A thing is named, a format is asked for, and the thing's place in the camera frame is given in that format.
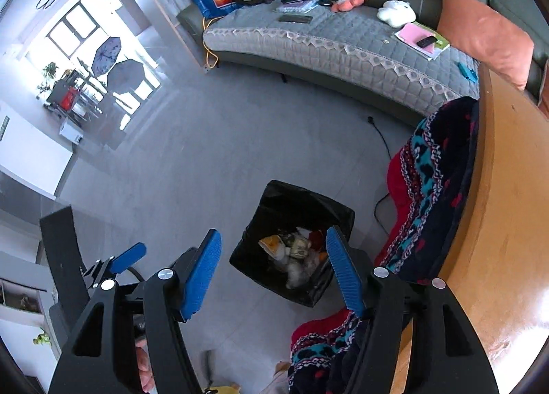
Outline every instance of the blanket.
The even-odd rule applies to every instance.
[[[391,26],[378,20],[378,9],[350,12],[316,7],[309,24],[281,22],[280,3],[239,9],[214,22],[203,39],[213,51],[249,53],[283,61],[370,89],[424,116],[462,95],[478,99],[479,85],[467,80],[457,64],[478,70],[478,62],[449,47],[433,61],[399,41]]]
[[[389,164],[397,221],[378,254],[411,282],[435,278],[465,206],[477,150],[478,102],[461,97],[425,118]]]
[[[343,394],[368,325],[368,320],[342,309],[298,327],[292,334],[289,394]]]

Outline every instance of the human hand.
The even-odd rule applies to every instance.
[[[147,345],[146,338],[136,343],[137,368],[141,379],[141,388],[144,392],[150,392],[154,388],[153,370],[150,367],[149,355],[143,349]]]

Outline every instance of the pink plush toy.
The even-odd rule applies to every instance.
[[[339,0],[334,2],[331,6],[331,11],[333,12],[348,12],[354,7],[364,4],[364,1],[367,0]]]

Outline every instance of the sofa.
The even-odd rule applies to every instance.
[[[272,9],[256,9],[267,6],[266,4],[237,10],[214,22],[206,32],[202,29],[202,15],[194,5],[183,9],[177,19],[199,45],[204,42],[221,61],[261,67],[334,89],[412,125],[448,100],[463,95],[478,98],[478,86],[471,85],[461,77],[457,69],[458,61],[475,70],[478,69],[478,62],[454,48],[449,49],[448,53],[443,52],[438,59],[429,63],[408,47],[405,47],[407,50],[403,53],[402,43],[392,36],[396,30],[387,25],[383,27],[375,20],[375,10],[385,1],[387,0],[368,0],[364,8],[353,9],[344,16],[326,14],[329,12],[326,8],[311,11],[314,21],[319,22],[316,26],[321,25],[322,30],[328,31],[327,33],[337,34],[331,40],[339,43],[338,55],[325,52],[330,45],[324,43],[325,39],[314,32],[320,30],[318,27],[307,27],[313,26],[312,24],[293,24],[291,29],[288,26],[279,26],[291,23],[277,23]],[[410,3],[418,22],[436,29],[442,0],[403,1]],[[479,1],[521,27],[534,41],[534,54],[525,94],[537,103],[543,69],[549,56],[549,26],[544,17],[533,0]],[[235,32],[238,32],[240,38],[228,43],[227,40]],[[371,38],[375,38],[375,42],[368,39],[369,33],[372,34]],[[362,45],[349,41],[354,34],[361,39]],[[289,39],[296,41],[296,38],[300,50],[292,53],[291,51],[296,50],[296,43],[291,43]],[[265,45],[262,50],[258,47],[261,43]],[[248,44],[247,48],[241,48],[245,44]],[[447,56],[446,65],[441,61],[443,55]]]

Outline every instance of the black garbage bag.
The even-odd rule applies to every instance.
[[[355,212],[345,205],[305,188],[271,180],[230,263],[266,289],[295,303],[313,307],[334,275],[330,261],[326,259],[321,263],[303,286],[287,289],[288,275],[274,267],[258,242],[279,231],[296,231],[297,227],[326,233],[332,225],[338,225],[348,240],[354,223]]]

